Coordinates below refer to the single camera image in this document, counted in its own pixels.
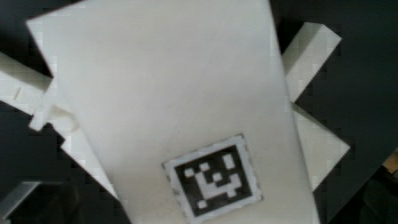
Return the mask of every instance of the white panel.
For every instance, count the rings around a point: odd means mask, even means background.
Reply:
[[[244,133],[265,200],[208,223],[316,223],[268,1],[84,5],[29,26],[132,222],[187,222],[162,163]]]
[[[308,87],[339,41],[341,37],[325,25],[304,23],[283,54],[292,102]]]

